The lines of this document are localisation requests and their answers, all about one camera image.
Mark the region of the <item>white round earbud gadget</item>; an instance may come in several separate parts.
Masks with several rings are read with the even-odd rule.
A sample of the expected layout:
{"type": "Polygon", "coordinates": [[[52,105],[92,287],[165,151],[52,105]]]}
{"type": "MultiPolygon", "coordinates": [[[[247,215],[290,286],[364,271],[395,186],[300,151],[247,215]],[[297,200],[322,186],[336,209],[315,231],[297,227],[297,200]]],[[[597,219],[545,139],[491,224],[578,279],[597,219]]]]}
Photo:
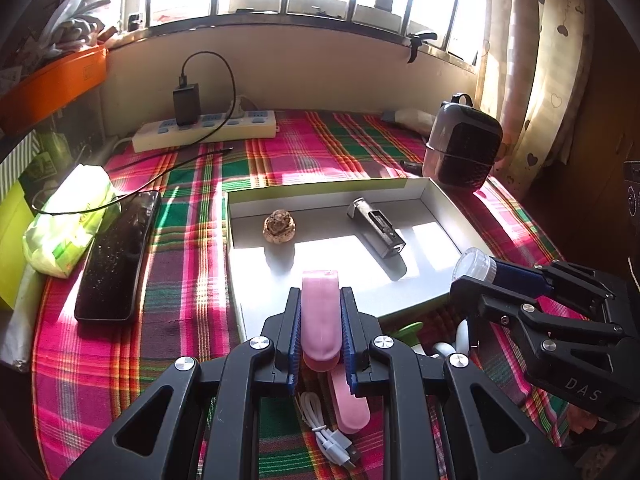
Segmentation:
{"type": "Polygon", "coordinates": [[[448,358],[454,353],[462,353],[467,356],[470,352],[470,331],[467,320],[462,320],[457,327],[456,336],[454,342],[438,342],[433,347],[433,358],[441,356],[442,358],[448,358]]]}

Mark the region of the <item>orange plastic tray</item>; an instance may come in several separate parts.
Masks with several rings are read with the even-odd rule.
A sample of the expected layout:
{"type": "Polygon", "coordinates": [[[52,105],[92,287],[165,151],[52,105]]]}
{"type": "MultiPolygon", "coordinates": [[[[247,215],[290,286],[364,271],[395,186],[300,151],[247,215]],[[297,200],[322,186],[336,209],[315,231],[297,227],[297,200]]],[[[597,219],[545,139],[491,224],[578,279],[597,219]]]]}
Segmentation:
{"type": "Polygon", "coordinates": [[[106,79],[108,50],[96,46],[36,70],[2,96],[1,130],[16,136],[70,104],[106,79]]]}

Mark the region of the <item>white round cap jar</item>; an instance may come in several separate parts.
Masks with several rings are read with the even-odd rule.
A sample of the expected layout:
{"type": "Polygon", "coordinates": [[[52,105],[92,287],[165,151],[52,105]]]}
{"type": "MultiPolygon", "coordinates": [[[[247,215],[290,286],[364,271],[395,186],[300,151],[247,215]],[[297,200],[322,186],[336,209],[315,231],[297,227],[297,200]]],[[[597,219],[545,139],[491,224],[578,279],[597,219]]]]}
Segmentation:
{"type": "Polygon", "coordinates": [[[477,247],[470,247],[462,252],[454,270],[451,274],[451,281],[455,282],[459,278],[468,276],[484,283],[492,284],[497,275],[497,263],[494,258],[477,247]]]}

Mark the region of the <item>black charger adapter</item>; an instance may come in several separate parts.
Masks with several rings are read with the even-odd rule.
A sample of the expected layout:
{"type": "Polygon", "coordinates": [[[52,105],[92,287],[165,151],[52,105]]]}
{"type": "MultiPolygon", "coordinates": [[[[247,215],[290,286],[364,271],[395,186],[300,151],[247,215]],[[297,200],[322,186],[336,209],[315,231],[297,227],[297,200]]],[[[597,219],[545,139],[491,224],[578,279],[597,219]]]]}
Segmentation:
{"type": "Polygon", "coordinates": [[[193,125],[201,116],[200,88],[198,84],[189,84],[185,74],[178,78],[178,87],[172,92],[174,111],[178,126],[193,125]]]}

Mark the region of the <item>white power strip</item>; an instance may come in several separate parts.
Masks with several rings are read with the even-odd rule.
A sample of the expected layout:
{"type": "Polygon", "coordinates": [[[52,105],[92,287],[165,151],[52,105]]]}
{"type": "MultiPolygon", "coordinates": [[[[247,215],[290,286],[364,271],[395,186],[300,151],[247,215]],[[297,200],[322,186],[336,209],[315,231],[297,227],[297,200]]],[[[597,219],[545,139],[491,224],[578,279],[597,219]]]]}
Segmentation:
{"type": "Polygon", "coordinates": [[[250,110],[241,117],[225,122],[225,114],[202,115],[198,122],[178,126],[175,118],[150,122],[132,137],[132,148],[144,153],[161,148],[178,148],[194,142],[228,142],[250,139],[271,139],[277,134],[273,110],[250,110]]]}

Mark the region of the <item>white shallow cardboard box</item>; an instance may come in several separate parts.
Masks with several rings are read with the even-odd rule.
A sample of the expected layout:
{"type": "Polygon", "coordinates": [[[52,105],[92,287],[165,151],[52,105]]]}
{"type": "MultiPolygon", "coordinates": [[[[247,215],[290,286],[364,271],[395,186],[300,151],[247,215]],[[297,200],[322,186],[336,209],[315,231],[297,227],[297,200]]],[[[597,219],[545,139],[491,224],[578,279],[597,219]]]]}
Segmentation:
{"type": "Polygon", "coordinates": [[[242,340],[257,336],[266,318],[285,307],[305,275],[333,272],[355,294],[360,311],[391,318],[424,310],[446,295],[452,270],[470,247],[490,249],[480,231],[430,179],[371,179],[252,188],[228,195],[230,297],[242,340]],[[382,259],[348,218],[363,197],[406,242],[382,259]],[[285,209],[296,224],[292,240],[271,244],[264,220],[285,209]]]}

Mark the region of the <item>striped white box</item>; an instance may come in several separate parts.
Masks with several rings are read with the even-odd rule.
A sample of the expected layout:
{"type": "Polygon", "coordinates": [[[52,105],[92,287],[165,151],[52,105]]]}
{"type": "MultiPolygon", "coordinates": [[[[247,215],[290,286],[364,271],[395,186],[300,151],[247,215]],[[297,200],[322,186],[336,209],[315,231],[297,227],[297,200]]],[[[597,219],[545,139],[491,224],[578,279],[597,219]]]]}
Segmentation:
{"type": "Polygon", "coordinates": [[[17,141],[7,136],[1,139],[1,199],[25,171],[34,158],[41,152],[41,144],[35,130],[17,141]]]}

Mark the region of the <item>green white suction holder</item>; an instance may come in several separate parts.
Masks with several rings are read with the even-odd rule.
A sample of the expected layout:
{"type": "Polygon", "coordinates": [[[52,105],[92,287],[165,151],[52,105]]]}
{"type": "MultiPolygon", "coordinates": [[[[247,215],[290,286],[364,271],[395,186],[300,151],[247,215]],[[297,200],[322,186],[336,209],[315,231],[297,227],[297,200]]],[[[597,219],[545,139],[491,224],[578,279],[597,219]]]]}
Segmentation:
{"type": "Polygon", "coordinates": [[[409,346],[416,354],[422,354],[422,356],[424,356],[425,352],[419,338],[419,333],[422,328],[422,322],[414,322],[401,327],[400,330],[396,330],[395,333],[392,333],[392,336],[409,346]]]}

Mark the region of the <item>pink green plaid cloth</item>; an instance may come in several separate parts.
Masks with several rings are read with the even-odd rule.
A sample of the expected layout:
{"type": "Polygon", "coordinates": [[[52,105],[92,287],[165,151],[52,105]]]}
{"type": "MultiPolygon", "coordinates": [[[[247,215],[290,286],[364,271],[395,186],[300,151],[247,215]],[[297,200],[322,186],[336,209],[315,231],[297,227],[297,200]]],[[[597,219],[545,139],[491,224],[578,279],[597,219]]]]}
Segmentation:
{"type": "MultiPolygon", "coordinates": [[[[422,162],[424,140],[374,115],[277,112],[274,139],[235,143],[154,184],[163,194],[132,323],[80,336],[75,296],[81,264],[66,280],[49,278],[42,294],[34,352],[32,406],[47,479],[59,479],[77,456],[178,356],[208,360],[238,343],[226,269],[226,192],[244,188],[403,178],[402,160],[422,162]]],[[[544,231],[494,178],[471,197],[452,199],[500,258],[523,266],[562,256],[544,231]]],[[[482,364],[555,445],[570,426],[567,403],[524,380],[522,356],[505,330],[482,341],[497,355],[482,364]]],[[[380,404],[356,437],[354,470],[330,465],[299,421],[291,400],[267,400],[260,413],[259,479],[382,479],[380,404]]]]}

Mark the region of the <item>black smartphone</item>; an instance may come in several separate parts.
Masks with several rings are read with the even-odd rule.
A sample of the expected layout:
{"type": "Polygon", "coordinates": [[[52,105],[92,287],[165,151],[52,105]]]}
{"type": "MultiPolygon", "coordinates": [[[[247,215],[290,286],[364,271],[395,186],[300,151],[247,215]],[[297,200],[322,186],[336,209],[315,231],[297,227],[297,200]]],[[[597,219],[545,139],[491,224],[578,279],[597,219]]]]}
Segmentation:
{"type": "Polygon", "coordinates": [[[132,317],[161,203],[155,190],[137,194],[94,238],[76,297],[78,322],[121,323],[132,317]]]}

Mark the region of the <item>brown carved walnut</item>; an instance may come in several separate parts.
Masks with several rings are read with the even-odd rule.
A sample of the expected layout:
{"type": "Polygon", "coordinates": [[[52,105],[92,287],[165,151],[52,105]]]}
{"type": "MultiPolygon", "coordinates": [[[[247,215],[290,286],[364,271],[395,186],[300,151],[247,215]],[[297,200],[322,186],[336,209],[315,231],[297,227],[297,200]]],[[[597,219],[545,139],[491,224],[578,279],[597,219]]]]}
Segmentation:
{"type": "Polygon", "coordinates": [[[296,224],[285,209],[274,210],[264,220],[262,235],[268,243],[281,245],[293,239],[296,233],[296,224]]]}

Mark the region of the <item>grey black lighter gadget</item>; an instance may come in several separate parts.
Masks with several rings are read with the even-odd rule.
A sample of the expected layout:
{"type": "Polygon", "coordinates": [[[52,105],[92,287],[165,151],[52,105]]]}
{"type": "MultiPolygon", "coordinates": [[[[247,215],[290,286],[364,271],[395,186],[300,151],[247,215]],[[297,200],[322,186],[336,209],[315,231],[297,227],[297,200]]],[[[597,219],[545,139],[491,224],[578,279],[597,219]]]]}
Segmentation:
{"type": "Polygon", "coordinates": [[[405,248],[406,242],[396,232],[392,222],[363,197],[356,198],[348,206],[347,215],[380,258],[386,259],[399,255],[405,248]]]}

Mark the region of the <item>pink clip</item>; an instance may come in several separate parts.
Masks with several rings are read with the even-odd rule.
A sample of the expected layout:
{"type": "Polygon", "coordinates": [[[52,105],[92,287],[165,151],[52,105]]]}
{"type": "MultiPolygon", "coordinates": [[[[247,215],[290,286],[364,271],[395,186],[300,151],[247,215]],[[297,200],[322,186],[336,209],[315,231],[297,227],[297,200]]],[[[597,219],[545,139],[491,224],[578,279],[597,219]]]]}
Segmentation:
{"type": "Polygon", "coordinates": [[[302,281],[300,348],[315,372],[336,367],[343,345],[340,285],[335,273],[307,275],[302,281]]]}
{"type": "Polygon", "coordinates": [[[368,401],[350,392],[342,363],[329,371],[329,386],[337,427],[343,434],[356,434],[370,422],[368,401]]]}

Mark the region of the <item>heart pattern curtain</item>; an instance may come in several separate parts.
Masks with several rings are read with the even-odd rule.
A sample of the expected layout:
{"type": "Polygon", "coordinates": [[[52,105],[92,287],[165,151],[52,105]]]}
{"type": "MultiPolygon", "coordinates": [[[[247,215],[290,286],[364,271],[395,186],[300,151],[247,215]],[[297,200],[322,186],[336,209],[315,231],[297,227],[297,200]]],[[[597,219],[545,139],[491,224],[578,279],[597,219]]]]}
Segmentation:
{"type": "Polygon", "coordinates": [[[513,196],[567,162],[592,45],[592,0],[486,0],[476,97],[502,127],[492,173],[513,196]]]}

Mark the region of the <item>small grey black heater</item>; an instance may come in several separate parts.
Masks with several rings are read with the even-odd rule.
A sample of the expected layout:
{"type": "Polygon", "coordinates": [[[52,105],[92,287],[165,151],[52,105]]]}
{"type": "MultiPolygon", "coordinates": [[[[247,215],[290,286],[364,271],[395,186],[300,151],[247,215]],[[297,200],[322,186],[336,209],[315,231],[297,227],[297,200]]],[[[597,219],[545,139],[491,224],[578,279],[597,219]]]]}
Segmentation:
{"type": "Polygon", "coordinates": [[[422,176],[473,193],[484,184],[502,143],[498,120],[463,92],[442,101],[426,142],[422,176]]]}

